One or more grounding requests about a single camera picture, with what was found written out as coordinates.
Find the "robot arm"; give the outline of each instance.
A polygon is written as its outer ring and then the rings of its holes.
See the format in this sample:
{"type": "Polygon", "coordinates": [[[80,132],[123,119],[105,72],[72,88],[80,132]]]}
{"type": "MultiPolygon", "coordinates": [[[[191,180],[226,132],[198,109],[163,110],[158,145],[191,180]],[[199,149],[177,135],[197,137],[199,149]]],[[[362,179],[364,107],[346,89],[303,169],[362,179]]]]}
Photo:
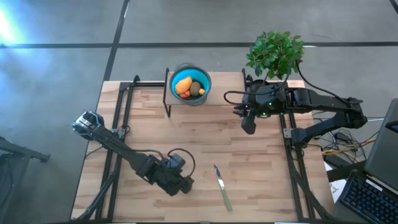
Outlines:
{"type": "Polygon", "coordinates": [[[367,122],[359,105],[362,101],[355,98],[323,96],[306,88],[289,88],[286,83],[266,84],[263,85],[262,80],[252,82],[242,103],[234,107],[233,113],[243,117],[241,126],[248,134],[256,131],[256,117],[268,118],[273,114],[308,113],[312,110],[335,112],[334,117],[328,120],[285,133],[290,135],[293,146],[305,147],[315,136],[338,128],[360,128],[367,122]]]}
{"type": "Polygon", "coordinates": [[[159,151],[155,150],[134,150],[125,145],[116,132],[105,128],[104,119],[101,115],[92,111],[85,112],[74,123],[74,130],[87,140],[96,140],[107,150],[112,150],[122,156],[130,163],[136,174],[146,182],[157,185],[173,196],[181,190],[187,194],[191,191],[193,179],[189,176],[182,177],[182,167],[185,160],[178,154],[169,158],[163,158],[159,151]],[[159,160],[153,155],[146,155],[142,152],[158,152],[162,158],[159,160]]]}

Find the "potted plant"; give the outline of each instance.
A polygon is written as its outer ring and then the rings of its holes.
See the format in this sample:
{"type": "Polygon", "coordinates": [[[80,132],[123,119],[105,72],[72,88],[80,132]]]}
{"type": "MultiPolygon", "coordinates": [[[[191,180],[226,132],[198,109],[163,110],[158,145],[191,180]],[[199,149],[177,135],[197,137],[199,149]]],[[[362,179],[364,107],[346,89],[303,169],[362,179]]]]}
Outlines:
{"type": "Polygon", "coordinates": [[[292,73],[292,68],[297,73],[304,54],[303,41],[299,38],[299,35],[291,37],[290,32],[263,32],[250,47],[250,54],[246,54],[249,60],[246,66],[253,68],[258,77],[267,70],[264,82],[267,77],[282,80],[284,75],[292,73]]]}

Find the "green knife handle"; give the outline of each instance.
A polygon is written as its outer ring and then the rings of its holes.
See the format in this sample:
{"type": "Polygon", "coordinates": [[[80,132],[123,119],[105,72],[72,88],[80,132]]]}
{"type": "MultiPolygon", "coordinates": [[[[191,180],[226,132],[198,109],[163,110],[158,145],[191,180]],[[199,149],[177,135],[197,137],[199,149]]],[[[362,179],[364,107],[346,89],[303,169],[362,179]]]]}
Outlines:
{"type": "Polygon", "coordinates": [[[227,194],[226,194],[226,191],[225,191],[225,190],[222,190],[221,193],[223,193],[223,198],[224,198],[224,202],[225,202],[226,209],[227,209],[228,211],[232,211],[231,202],[229,202],[229,198],[228,198],[228,196],[227,196],[227,194]]]}

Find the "green fruit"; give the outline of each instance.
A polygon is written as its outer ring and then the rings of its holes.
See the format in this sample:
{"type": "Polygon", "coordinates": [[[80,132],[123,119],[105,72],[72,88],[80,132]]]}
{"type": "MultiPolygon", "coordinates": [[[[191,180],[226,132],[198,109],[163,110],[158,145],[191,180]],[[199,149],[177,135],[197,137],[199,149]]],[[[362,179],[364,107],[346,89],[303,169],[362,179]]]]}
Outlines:
{"type": "Polygon", "coordinates": [[[197,96],[199,95],[199,90],[200,90],[200,83],[198,82],[193,82],[191,84],[191,87],[189,89],[189,92],[191,93],[191,96],[197,96]]]}

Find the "concrete floor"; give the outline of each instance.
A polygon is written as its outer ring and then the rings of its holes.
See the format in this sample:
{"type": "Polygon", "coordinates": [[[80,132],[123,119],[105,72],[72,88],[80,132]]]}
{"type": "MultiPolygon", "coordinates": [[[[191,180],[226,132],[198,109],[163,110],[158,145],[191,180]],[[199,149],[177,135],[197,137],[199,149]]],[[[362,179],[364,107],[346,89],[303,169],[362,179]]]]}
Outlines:
{"type": "MultiPolygon", "coordinates": [[[[112,43],[122,4],[5,0],[0,2],[0,44],[112,43]]],[[[135,0],[120,42],[252,42],[272,29],[289,30],[306,42],[382,42],[398,40],[397,24],[388,0],[135,0]]],[[[0,49],[0,136],[51,154],[46,164],[30,163],[6,223],[69,219],[87,145],[70,125],[83,109],[95,110],[110,51],[0,49]]],[[[166,67],[182,62],[209,71],[239,71],[247,52],[119,49],[110,80],[132,80],[135,74],[163,80],[166,67]]],[[[397,55],[398,47],[309,47],[302,71],[313,84],[364,100],[367,116],[383,117],[398,95],[397,55]]],[[[353,134],[364,140],[380,125],[368,123],[353,134]]]]}

